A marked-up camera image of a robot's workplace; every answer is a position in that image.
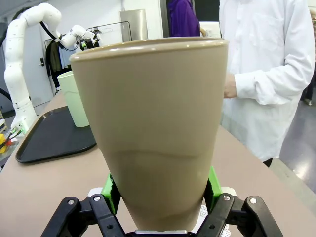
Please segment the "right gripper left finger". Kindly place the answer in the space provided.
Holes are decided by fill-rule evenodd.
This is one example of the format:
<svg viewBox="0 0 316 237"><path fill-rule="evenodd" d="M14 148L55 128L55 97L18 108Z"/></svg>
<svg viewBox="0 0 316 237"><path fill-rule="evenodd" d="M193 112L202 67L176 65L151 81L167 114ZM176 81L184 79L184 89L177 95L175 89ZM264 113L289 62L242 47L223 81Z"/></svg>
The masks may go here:
<svg viewBox="0 0 316 237"><path fill-rule="evenodd" d="M82 237L91 225L98 225L103 237L126 237L116 217L120 198L110 174L100 193L82 201L76 197L62 199L41 237Z"/></svg>

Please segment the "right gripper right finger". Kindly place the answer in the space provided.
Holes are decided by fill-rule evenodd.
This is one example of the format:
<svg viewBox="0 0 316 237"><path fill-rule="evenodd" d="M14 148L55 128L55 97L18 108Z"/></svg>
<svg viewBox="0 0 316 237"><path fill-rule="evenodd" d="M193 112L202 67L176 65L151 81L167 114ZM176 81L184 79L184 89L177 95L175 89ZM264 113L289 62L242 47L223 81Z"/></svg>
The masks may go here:
<svg viewBox="0 0 316 237"><path fill-rule="evenodd" d="M225 226L236 226L243 237L284 237L267 205L259 196L241 200L222 191L211 167L204 200L208 215L195 237L220 237Z"/></svg>

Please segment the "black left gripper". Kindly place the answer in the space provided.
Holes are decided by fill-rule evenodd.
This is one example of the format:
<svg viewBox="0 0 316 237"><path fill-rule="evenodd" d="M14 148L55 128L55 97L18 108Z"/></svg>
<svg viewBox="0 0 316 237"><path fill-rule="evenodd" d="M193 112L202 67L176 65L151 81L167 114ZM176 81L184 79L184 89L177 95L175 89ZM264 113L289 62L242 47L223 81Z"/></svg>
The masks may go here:
<svg viewBox="0 0 316 237"><path fill-rule="evenodd" d="M89 37L81 37L79 39L79 47L81 51L85 51L88 49L93 49L100 46L100 35L96 34L92 38Z"/></svg>

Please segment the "white lace paper coaster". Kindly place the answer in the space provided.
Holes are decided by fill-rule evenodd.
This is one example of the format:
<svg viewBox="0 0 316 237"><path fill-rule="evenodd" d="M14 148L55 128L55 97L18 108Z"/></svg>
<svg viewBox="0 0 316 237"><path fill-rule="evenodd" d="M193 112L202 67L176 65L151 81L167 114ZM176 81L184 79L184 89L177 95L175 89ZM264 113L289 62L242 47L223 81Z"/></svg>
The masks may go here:
<svg viewBox="0 0 316 237"><path fill-rule="evenodd" d="M196 233L198 231L198 229L201 227L203 221L205 220L205 218L207 217L208 212L207 212L207 207L206 205L202 205L199 211L199 215L198 215L198 219L196 222L195 227L193 228L192 232ZM231 237L231 231L229 229L230 225L226 224L220 237Z"/></svg>

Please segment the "light green tall cup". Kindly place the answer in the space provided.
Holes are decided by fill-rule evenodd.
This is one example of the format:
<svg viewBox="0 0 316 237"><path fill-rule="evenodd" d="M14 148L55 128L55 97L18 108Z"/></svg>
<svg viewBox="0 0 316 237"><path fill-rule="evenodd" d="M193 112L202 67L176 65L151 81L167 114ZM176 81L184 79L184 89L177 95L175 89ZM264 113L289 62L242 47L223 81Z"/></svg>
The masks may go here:
<svg viewBox="0 0 316 237"><path fill-rule="evenodd" d="M76 127L89 126L89 122L79 95L73 71L68 71L57 77L68 109Z"/></svg>

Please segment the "brown tall cup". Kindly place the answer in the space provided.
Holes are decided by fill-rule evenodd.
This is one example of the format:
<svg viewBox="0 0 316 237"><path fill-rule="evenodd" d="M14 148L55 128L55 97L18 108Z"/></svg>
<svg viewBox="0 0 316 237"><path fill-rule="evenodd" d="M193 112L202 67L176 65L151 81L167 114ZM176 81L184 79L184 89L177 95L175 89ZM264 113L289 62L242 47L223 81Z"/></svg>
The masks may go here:
<svg viewBox="0 0 316 237"><path fill-rule="evenodd" d="M192 230L220 125L229 43L161 38L73 54L90 128L137 228Z"/></svg>

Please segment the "person's left forearm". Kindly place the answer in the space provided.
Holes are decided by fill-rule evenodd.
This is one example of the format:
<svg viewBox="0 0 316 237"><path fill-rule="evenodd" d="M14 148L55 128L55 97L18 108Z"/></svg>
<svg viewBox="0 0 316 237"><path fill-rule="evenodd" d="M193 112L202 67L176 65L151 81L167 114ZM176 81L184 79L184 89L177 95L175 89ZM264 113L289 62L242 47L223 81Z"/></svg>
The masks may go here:
<svg viewBox="0 0 316 237"><path fill-rule="evenodd" d="M299 99L309 84L314 64L294 63L235 75L237 97L260 105L283 105Z"/></svg>

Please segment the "person's left hand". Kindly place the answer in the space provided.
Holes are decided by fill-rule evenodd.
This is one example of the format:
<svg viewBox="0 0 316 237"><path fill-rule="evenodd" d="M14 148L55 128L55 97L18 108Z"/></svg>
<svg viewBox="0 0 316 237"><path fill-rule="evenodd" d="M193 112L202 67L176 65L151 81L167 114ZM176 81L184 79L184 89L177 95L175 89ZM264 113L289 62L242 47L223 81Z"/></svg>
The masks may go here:
<svg viewBox="0 0 316 237"><path fill-rule="evenodd" d="M237 88L235 76L233 74L227 74L224 85L224 98L232 99L237 97Z"/></svg>

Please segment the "hanging dark jacket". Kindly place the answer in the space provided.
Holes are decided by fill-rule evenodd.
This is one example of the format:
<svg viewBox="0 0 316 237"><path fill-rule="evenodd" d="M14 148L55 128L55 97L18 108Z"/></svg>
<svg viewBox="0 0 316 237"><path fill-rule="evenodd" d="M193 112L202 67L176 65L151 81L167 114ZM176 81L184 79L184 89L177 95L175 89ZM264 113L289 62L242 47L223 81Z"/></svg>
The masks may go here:
<svg viewBox="0 0 316 237"><path fill-rule="evenodd" d="M46 69L48 76L51 76L55 88L57 89L60 84L57 77L60 75L63 67L60 59L60 52L58 43L51 41L45 50Z"/></svg>

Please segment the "grey metal cabinet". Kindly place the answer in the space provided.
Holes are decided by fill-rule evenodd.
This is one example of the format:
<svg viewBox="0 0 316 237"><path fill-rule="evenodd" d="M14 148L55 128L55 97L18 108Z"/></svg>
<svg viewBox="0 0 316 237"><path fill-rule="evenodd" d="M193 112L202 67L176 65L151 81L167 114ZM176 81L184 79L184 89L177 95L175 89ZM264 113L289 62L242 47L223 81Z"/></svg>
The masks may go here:
<svg viewBox="0 0 316 237"><path fill-rule="evenodd" d="M121 11L120 19L123 42L148 39L145 9Z"/></svg>

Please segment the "black plastic tray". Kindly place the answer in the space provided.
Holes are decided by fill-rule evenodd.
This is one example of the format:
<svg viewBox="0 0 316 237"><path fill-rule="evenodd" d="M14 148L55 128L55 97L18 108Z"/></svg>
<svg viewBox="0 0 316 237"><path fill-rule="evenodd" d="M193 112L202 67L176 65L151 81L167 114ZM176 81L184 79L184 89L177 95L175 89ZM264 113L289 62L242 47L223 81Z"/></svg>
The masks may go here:
<svg viewBox="0 0 316 237"><path fill-rule="evenodd" d="M76 127L67 106L43 114L16 153L19 163L35 163L85 152L96 146L90 126Z"/></svg>

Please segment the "bystander in blue jacket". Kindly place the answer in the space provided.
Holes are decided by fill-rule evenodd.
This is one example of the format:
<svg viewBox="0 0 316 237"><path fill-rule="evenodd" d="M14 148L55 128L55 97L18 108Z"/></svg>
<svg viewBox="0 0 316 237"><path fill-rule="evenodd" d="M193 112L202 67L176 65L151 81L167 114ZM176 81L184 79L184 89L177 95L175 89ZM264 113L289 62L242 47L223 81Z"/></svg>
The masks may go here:
<svg viewBox="0 0 316 237"><path fill-rule="evenodd" d="M199 37L200 24L190 0L170 0L167 4L170 37Z"/></svg>

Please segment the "person in white shirt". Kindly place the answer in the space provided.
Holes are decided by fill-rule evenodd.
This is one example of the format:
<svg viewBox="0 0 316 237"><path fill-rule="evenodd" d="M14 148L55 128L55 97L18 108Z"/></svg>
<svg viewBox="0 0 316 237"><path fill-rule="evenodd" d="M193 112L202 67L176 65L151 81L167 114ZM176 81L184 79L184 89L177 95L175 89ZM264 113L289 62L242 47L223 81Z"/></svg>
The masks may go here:
<svg viewBox="0 0 316 237"><path fill-rule="evenodd" d="M227 74L268 71L295 62L315 66L308 0L220 0L219 26L229 42ZM280 155L300 98L283 105L224 99L221 125L270 166Z"/></svg>

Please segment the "black clothes rack frame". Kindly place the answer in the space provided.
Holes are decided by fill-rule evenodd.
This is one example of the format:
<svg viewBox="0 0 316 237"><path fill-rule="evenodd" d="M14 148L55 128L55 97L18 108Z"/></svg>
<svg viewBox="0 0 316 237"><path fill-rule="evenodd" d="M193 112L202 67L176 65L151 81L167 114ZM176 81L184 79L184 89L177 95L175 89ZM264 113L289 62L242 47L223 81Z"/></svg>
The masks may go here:
<svg viewBox="0 0 316 237"><path fill-rule="evenodd" d="M52 40L58 43L61 64L63 67L60 74L62 72L67 72L71 69L70 63L66 59L66 56L75 53L78 49L81 50L79 47L79 39L81 37L92 38L96 34L100 35L100 41L99 41L100 47L121 42L122 41L121 21L87 28L85 35L76 36L73 40L71 40L71 44L69 46L65 46L60 41L56 41L52 38L44 41L45 50Z"/></svg>

